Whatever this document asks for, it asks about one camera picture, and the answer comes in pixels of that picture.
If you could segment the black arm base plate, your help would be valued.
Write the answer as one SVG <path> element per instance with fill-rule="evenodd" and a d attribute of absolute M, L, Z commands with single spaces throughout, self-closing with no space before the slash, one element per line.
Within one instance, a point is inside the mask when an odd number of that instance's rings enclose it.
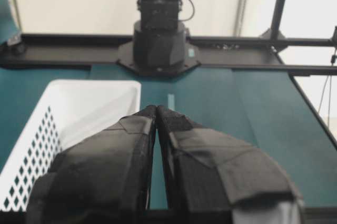
<path fill-rule="evenodd" d="M 119 65 L 144 77 L 173 78 L 201 65 L 199 48 L 189 43 L 168 52 L 161 48 L 135 52 L 133 42 L 128 42 L 118 48 L 117 55 Z"/>

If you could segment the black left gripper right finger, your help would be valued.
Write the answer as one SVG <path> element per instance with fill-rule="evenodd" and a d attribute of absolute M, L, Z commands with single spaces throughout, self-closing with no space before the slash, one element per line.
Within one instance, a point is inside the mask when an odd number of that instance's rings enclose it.
<path fill-rule="evenodd" d="M 304 223 L 303 198 L 268 154 L 157 108 L 168 204 L 189 223 Z"/>

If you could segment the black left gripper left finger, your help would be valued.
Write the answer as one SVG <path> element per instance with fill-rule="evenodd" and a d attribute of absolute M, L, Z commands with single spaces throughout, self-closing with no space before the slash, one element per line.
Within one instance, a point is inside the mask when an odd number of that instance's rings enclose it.
<path fill-rule="evenodd" d="M 27 223 L 137 223 L 149 206 L 156 107 L 60 152 L 31 192 Z"/>

